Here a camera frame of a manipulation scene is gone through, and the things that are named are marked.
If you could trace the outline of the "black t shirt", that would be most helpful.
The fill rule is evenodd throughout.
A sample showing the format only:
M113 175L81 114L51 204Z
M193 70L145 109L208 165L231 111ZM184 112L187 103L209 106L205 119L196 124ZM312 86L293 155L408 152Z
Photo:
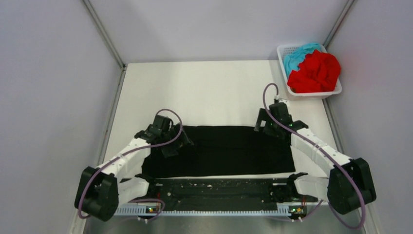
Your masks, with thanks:
M193 142L164 157L151 149L142 173L153 178L237 176L292 173L289 143L249 126L184 126Z

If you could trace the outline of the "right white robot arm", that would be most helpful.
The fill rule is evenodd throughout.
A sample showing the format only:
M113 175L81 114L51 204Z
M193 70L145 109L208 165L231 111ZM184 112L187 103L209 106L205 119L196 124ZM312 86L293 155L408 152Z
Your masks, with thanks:
M327 201L341 215L357 209L365 211L367 204L376 200L368 162L340 153L318 138L307 124L293 121L284 102L261 108L254 130L298 149L326 174L325 177L308 173L290 176L285 188L290 200L298 201L304 195L316 197Z

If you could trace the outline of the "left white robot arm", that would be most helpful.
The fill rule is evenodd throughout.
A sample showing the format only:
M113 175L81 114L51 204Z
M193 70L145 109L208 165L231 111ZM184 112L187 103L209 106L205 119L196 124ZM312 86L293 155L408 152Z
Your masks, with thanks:
M96 167L83 170L74 202L78 217L92 216L108 221L120 205L135 198L153 200L156 188L150 185L150 178L142 174L142 165L151 149L163 157L172 157L187 145L193 142L182 122L174 124L172 119L157 114L153 123L136 133L119 153Z

